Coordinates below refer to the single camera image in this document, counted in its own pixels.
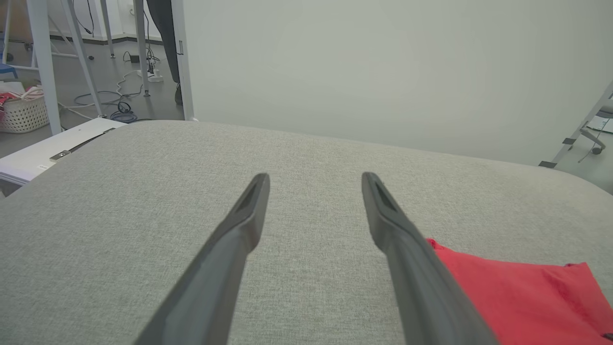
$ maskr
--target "blue plastic object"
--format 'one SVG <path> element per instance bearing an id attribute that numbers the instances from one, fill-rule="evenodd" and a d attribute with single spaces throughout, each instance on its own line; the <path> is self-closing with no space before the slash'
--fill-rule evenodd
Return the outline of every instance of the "blue plastic object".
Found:
<path id="1" fill-rule="evenodd" d="M 17 71 L 14 67 L 9 66 L 8 64 L 0 63 L 0 74 L 4 73 L 12 73 L 15 78 L 17 78 Z"/>

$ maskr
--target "red fabric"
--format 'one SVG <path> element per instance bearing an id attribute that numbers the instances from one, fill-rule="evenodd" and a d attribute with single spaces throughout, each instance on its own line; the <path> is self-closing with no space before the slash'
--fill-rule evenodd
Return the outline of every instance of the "red fabric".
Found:
<path id="1" fill-rule="evenodd" d="M 613 309 L 586 263 L 500 262 L 428 241 L 502 345 L 613 345 L 602 337 Z"/>

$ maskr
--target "gray upholstered cushion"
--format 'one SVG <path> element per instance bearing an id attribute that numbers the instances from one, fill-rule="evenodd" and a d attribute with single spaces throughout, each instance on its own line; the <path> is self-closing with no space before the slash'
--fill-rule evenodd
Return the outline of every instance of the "gray upholstered cushion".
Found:
<path id="1" fill-rule="evenodd" d="M 119 128 L 0 201 L 0 343 L 130 343 L 249 180 L 271 177 L 230 342 L 401 344 L 360 174 L 426 236 L 514 262 L 588 262 L 613 300 L 613 196 L 560 171 L 229 125 Z"/>

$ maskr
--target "black trousers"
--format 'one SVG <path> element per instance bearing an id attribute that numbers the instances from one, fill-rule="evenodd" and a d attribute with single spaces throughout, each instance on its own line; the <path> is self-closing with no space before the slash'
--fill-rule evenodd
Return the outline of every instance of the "black trousers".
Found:
<path id="1" fill-rule="evenodd" d="M 172 23 L 172 6 L 170 0 L 147 0 L 149 13 L 155 26 L 162 35 L 164 50 L 172 80 L 179 82 L 179 64 L 177 61 L 177 46 L 175 45 L 175 27 Z"/>

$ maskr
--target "perforated basket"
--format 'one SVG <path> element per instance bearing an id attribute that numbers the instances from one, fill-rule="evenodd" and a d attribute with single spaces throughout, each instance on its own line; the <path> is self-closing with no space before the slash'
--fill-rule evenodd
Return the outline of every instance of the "perforated basket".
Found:
<path id="1" fill-rule="evenodd" d="M 44 97 L 7 101 L 4 103 L 4 117 L 0 120 L 0 132 L 27 133 L 48 123 Z"/>

